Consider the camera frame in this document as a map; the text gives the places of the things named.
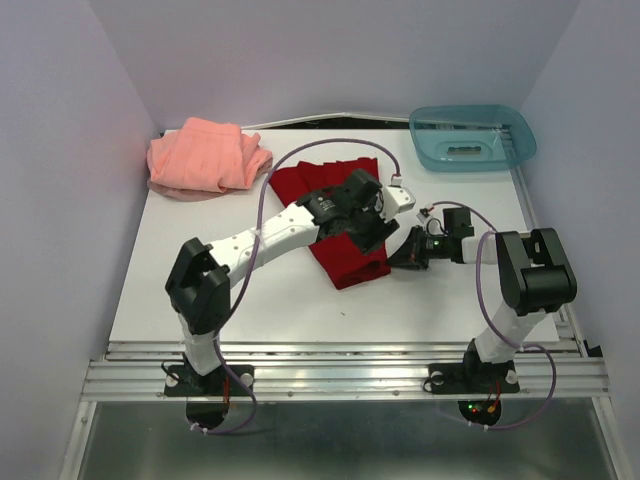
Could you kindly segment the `red pleated skirt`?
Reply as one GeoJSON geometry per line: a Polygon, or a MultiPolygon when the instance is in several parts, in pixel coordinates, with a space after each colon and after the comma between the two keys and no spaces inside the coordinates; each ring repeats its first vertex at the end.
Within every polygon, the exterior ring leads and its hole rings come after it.
{"type": "MultiPolygon", "coordinates": [[[[350,161],[321,165],[300,161],[294,167],[280,168],[269,183],[284,206],[314,190],[342,184],[356,169],[379,178],[376,158],[360,157],[350,161]]],[[[309,247],[337,290],[376,280],[391,273],[385,246],[369,255],[362,254],[346,234],[329,238],[309,247]]]]}

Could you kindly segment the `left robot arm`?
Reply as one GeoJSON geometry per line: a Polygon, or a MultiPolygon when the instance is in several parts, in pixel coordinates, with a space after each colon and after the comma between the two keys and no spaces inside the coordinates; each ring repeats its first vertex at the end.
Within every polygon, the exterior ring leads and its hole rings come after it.
{"type": "Polygon", "coordinates": [[[356,169],[342,184],[305,194],[270,219],[258,218],[253,228],[211,243],[186,241],[165,291],[182,326],[191,386],[210,394],[222,384],[219,334],[237,308],[235,285],[246,290],[255,269],[340,235],[370,254],[398,229],[397,216],[414,205],[399,180],[383,185],[356,169]]]}

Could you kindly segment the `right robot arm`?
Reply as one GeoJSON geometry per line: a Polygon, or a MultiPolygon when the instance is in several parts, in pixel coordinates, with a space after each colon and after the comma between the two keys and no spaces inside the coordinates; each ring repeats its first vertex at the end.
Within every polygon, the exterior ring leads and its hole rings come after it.
{"type": "Polygon", "coordinates": [[[433,394],[516,393],[515,355],[531,348],[527,337],[548,314],[575,299],[576,277],[554,229],[490,229],[476,235],[472,220],[477,211],[457,202],[443,207],[440,232],[430,228],[430,208],[422,209],[422,225],[411,228],[389,265],[405,270],[425,270],[433,260],[494,265],[502,300],[495,313],[480,308],[487,326],[470,341],[460,362],[429,364],[423,388],[433,394]]]}

